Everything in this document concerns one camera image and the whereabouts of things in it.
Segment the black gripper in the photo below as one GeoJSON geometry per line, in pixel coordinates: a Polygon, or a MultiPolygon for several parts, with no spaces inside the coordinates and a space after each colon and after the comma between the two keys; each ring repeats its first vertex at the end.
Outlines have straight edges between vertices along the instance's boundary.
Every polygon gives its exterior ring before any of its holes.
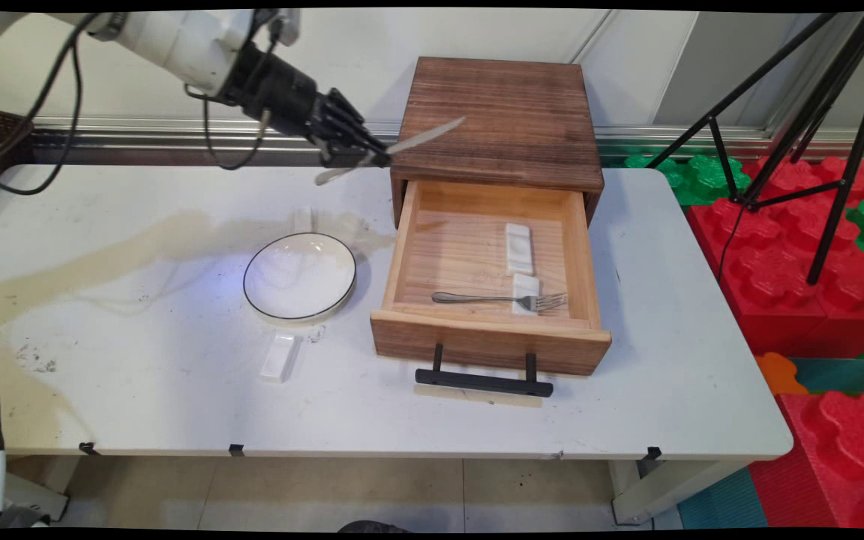
{"type": "Polygon", "coordinates": [[[273,52],[247,42],[219,91],[219,101],[240,107],[245,116],[261,120],[289,137],[310,138],[319,161],[329,169],[388,167],[388,145],[367,128],[364,117],[336,88],[325,94],[308,75],[273,52]],[[316,119],[319,106],[319,119],[316,119]]]}

